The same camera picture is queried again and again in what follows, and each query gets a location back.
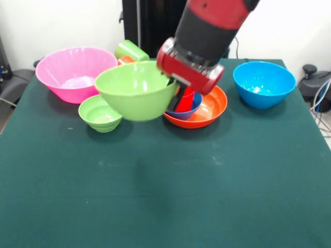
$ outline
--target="cable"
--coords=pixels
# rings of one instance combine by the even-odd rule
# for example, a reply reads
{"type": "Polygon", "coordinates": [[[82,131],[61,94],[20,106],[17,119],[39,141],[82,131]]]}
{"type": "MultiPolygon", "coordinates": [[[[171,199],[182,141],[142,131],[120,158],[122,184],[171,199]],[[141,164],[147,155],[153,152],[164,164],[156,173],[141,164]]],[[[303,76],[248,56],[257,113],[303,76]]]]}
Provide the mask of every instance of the cable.
{"type": "Polygon", "coordinates": [[[296,86],[297,88],[300,87],[300,85],[301,85],[301,83],[302,83],[302,81],[303,81],[304,79],[305,79],[305,78],[302,78],[302,79],[300,80],[300,82],[299,82],[298,85],[296,86]]]}
{"type": "Polygon", "coordinates": [[[235,36],[234,37],[235,39],[236,39],[236,41],[237,41],[237,50],[236,50],[236,57],[237,57],[237,59],[239,58],[239,56],[238,56],[238,49],[239,49],[239,41],[238,41],[238,38],[235,36]]]}
{"type": "Polygon", "coordinates": [[[17,107],[17,105],[15,103],[12,103],[10,101],[7,101],[6,99],[0,98],[0,101],[3,101],[5,103],[8,103],[9,105],[13,106],[13,107],[17,107]]]}
{"type": "Polygon", "coordinates": [[[320,76],[320,77],[319,77],[319,79],[322,79],[322,78],[324,78],[324,77],[326,77],[326,76],[330,75],[330,73],[331,73],[331,71],[329,71],[328,73],[326,73],[326,74],[324,74],[324,75],[320,76]]]}
{"type": "Polygon", "coordinates": [[[24,78],[22,76],[19,76],[19,75],[16,75],[16,74],[13,74],[13,76],[15,76],[15,77],[17,77],[19,79],[23,79],[23,80],[27,81],[28,83],[30,82],[30,80],[28,80],[28,79],[26,79],[26,78],[24,78]]]}
{"type": "MultiPolygon", "coordinates": [[[[323,87],[323,89],[321,90],[320,98],[321,98],[322,95],[324,94],[325,87],[326,87],[326,85],[325,85],[325,86],[323,87]]],[[[322,104],[322,103],[320,103],[320,104],[317,106],[317,111],[316,111],[316,117],[315,117],[315,120],[317,119],[317,116],[318,116],[318,114],[319,114],[319,112],[320,112],[321,104],[322,104]]],[[[320,122],[317,124],[317,126],[320,125],[320,123],[321,123],[321,119],[322,119],[322,113],[321,113],[321,115],[320,115],[320,122]]]]}
{"type": "Polygon", "coordinates": [[[331,128],[329,128],[328,124],[326,124],[323,120],[322,120],[322,113],[320,113],[319,117],[319,122],[316,123],[316,125],[319,127],[320,130],[324,131],[324,132],[327,132],[327,133],[331,133],[331,128]],[[324,128],[321,128],[320,127],[320,124],[323,124],[328,130],[324,129],[324,128]]]}
{"type": "Polygon", "coordinates": [[[324,99],[327,91],[329,90],[331,85],[331,79],[327,80],[324,84],[322,84],[322,86],[319,88],[319,90],[317,91],[315,97],[314,97],[314,101],[313,101],[313,106],[310,108],[310,110],[314,110],[324,99]],[[324,86],[326,86],[326,89],[324,90],[324,94],[320,97],[320,99],[318,100],[318,102],[316,102],[318,95],[320,94],[321,90],[324,88],[324,86]]]}

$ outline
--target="green bowl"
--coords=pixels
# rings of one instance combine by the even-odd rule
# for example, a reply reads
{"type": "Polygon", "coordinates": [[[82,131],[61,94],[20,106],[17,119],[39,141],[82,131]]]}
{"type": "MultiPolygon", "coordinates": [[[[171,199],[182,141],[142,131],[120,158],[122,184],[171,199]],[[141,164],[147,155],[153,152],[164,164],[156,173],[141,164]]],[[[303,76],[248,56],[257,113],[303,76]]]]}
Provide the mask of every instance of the green bowl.
{"type": "Polygon", "coordinates": [[[161,116],[175,95],[178,85],[168,81],[156,61],[142,61],[103,72],[95,87],[123,118],[146,121],[161,116]]]}
{"type": "Polygon", "coordinates": [[[78,114],[91,128],[100,133],[113,131],[122,119],[122,116],[100,95],[83,101],[78,108],[78,114]]]}

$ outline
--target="blue bowl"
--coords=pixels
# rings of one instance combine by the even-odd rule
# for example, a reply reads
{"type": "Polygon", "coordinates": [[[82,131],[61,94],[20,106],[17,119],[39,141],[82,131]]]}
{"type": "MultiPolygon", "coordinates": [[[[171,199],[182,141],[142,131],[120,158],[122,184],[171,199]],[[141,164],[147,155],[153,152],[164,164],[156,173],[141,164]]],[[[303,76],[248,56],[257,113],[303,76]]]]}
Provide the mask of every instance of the blue bowl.
{"type": "Polygon", "coordinates": [[[237,91],[244,102],[268,109],[284,100],[296,86],[292,73],[268,62],[248,62],[233,72],[237,91]]]}
{"type": "Polygon", "coordinates": [[[192,104],[192,109],[187,112],[172,112],[172,111],[166,111],[166,113],[176,119],[179,120],[188,120],[193,116],[195,111],[200,107],[202,103],[202,95],[200,93],[194,93],[194,99],[192,104]]]}

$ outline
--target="orange bowl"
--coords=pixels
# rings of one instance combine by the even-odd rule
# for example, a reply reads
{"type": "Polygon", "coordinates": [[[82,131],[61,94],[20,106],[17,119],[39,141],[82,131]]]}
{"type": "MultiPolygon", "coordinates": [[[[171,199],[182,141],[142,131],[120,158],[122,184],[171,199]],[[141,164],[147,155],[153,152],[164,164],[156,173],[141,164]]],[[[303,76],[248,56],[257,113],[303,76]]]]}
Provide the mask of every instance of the orange bowl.
{"type": "Polygon", "coordinates": [[[215,121],[225,111],[228,99],[220,87],[215,86],[207,96],[202,96],[202,103],[188,120],[179,120],[166,113],[164,117],[172,124],[186,129],[202,128],[215,121]]]}

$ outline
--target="bowl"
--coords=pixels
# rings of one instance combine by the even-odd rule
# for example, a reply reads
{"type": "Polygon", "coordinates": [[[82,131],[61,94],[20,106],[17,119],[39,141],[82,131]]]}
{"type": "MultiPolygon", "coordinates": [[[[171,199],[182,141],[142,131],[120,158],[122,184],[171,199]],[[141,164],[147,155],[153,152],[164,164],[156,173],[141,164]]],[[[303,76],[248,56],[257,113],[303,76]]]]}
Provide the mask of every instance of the bowl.
{"type": "Polygon", "coordinates": [[[167,113],[164,117],[172,124],[186,129],[195,129],[206,127],[213,123],[225,111],[228,105],[228,99],[224,91],[218,86],[207,95],[202,96],[202,103],[188,120],[176,119],[167,113]]]}
{"type": "Polygon", "coordinates": [[[243,101],[257,109],[280,103],[296,86],[295,77],[287,69],[261,61],[238,66],[233,78],[243,101]]]}
{"type": "Polygon", "coordinates": [[[156,67],[156,61],[142,61],[105,71],[96,78],[101,96],[123,118],[152,120],[161,116],[175,95],[178,85],[167,86],[169,78],[156,67]]]}
{"type": "Polygon", "coordinates": [[[202,103],[202,95],[200,93],[194,93],[194,99],[193,104],[190,111],[187,112],[172,112],[172,111],[166,111],[168,115],[180,119],[180,120],[187,120],[192,117],[192,115],[197,111],[197,109],[200,107],[202,103]]]}
{"type": "Polygon", "coordinates": [[[113,131],[122,119],[122,116],[100,95],[83,101],[78,108],[78,114],[91,128],[100,133],[113,131]]]}
{"type": "Polygon", "coordinates": [[[115,66],[117,59],[106,50],[69,48],[43,58],[37,65],[36,76],[63,101],[79,104],[99,94],[94,87],[95,78],[115,66]]]}

